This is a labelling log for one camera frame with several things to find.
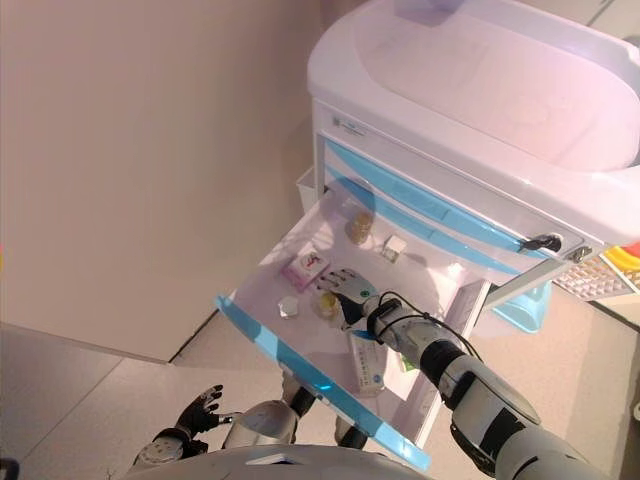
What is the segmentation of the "dark right robot hand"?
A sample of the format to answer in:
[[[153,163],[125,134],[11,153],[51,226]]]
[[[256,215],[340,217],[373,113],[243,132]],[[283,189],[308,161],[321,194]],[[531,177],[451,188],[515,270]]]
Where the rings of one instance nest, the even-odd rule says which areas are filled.
[[[312,289],[311,309],[321,320],[342,331],[354,330],[377,308],[379,291],[351,269],[320,275]]]

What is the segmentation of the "dark left robot hand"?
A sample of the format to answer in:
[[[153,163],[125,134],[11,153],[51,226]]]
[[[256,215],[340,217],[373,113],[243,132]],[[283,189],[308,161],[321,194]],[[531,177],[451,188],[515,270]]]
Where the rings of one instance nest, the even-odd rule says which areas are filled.
[[[190,439],[208,432],[219,425],[233,422],[234,413],[219,413],[218,401],[222,398],[223,386],[214,385],[199,394],[180,414],[175,427],[185,432]]]

